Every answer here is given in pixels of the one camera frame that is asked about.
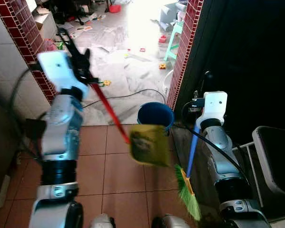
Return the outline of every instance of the tiled floor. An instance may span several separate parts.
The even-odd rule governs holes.
[[[115,126],[83,127],[79,155],[76,200],[84,207],[85,228],[101,213],[114,217],[117,228],[149,228],[155,216],[166,213],[195,227],[178,198],[173,168],[136,163]],[[40,174],[33,160],[21,160],[0,209],[0,228],[28,226]]]

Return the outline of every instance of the plastic chair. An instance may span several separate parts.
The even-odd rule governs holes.
[[[175,48],[178,48],[179,44],[176,44],[176,45],[172,46],[172,43],[173,43],[173,39],[174,39],[175,33],[181,34],[183,25],[184,25],[183,21],[182,22],[177,22],[174,25],[174,28],[173,28],[173,31],[171,33],[171,38],[170,38],[170,41],[169,41],[169,45],[168,45],[168,48],[167,48],[167,51],[166,51],[166,55],[165,55],[164,61],[167,61],[168,57],[172,57],[172,58],[176,59],[176,54],[172,53],[171,50],[175,49]]]

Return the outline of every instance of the red tile column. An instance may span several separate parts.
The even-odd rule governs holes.
[[[180,92],[182,78],[186,70],[187,61],[193,45],[193,39],[200,19],[203,2],[204,0],[188,0],[185,23],[180,37],[180,46],[177,53],[176,63],[174,65],[173,77],[167,100],[167,105],[172,110],[175,108],[175,103]]]
[[[26,1],[0,0],[0,17],[29,66],[32,61],[37,60],[36,54],[44,51],[45,46]],[[32,73],[47,100],[51,102],[56,94],[53,84],[46,79],[43,72]]]

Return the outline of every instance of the blue bucket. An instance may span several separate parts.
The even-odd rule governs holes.
[[[137,122],[139,124],[163,125],[167,131],[174,123],[174,114],[165,104],[149,102],[138,110]]]

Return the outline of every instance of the cardboard box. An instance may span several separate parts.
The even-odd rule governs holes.
[[[35,15],[34,19],[43,39],[53,39],[55,37],[57,28],[51,12]]]

